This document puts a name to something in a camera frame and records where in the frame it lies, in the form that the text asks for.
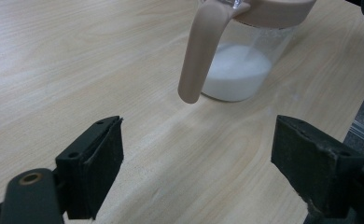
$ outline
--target white contents in jar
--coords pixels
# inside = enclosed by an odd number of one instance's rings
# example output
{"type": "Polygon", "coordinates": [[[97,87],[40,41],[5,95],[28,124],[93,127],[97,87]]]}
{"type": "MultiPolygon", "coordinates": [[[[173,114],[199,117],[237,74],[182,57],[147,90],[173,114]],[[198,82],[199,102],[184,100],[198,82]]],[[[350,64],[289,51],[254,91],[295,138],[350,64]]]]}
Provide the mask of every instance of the white contents in jar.
{"type": "Polygon", "coordinates": [[[203,93],[223,101],[245,100],[257,92],[271,69],[272,63],[257,49],[219,45],[203,93]]]}

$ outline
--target light wood grain surface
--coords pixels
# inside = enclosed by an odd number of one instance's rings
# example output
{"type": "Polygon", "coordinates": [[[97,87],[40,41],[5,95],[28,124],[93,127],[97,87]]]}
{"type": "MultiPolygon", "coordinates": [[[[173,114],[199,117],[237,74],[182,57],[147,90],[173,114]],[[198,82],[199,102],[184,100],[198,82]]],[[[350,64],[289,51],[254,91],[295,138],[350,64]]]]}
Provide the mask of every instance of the light wood grain surface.
{"type": "MultiPolygon", "coordinates": [[[[259,93],[176,92],[195,0],[0,1],[0,202],[15,175],[120,115],[125,161],[95,223],[302,223],[270,163],[277,114],[343,140],[364,99],[364,17],[318,0],[259,93]]],[[[91,221],[67,221],[91,223],[91,221]]]]}

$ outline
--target glass pitcher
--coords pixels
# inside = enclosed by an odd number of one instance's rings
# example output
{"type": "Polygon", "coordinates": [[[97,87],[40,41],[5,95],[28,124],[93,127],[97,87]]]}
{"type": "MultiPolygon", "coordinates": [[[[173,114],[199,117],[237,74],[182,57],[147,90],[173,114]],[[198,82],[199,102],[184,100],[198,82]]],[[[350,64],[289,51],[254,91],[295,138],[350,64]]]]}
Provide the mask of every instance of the glass pitcher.
{"type": "Polygon", "coordinates": [[[236,102],[254,95],[315,0],[199,0],[178,93],[236,102]]]}

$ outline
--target beige handle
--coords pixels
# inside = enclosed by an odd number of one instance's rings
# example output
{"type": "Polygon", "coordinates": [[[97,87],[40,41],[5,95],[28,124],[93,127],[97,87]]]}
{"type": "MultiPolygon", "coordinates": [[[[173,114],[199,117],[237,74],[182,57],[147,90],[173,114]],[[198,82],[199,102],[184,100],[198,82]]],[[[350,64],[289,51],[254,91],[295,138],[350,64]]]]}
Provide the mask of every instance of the beige handle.
{"type": "Polygon", "coordinates": [[[178,93],[183,101],[189,104],[197,102],[226,25],[231,18],[249,8],[246,2],[233,7],[225,0],[206,0],[199,7],[191,26],[179,79],[178,93]]]}

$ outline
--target wooden table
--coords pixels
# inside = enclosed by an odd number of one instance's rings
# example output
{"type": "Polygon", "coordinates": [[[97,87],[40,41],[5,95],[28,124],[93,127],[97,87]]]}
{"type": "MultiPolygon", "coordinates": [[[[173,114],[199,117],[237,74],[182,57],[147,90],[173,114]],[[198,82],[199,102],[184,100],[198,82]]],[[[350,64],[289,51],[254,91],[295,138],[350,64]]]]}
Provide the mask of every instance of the wooden table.
{"type": "Polygon", "coordinates": [[[125,161],[96,223],[302,223],[305,203],[270,163],[275,118],[344,139],[364,99],[364,17],[318,0],[255,97],[187,105],[176,87],[195,8],[0,1],[0,202],[13,176],[55,168],[121,115],[125,161]]]}

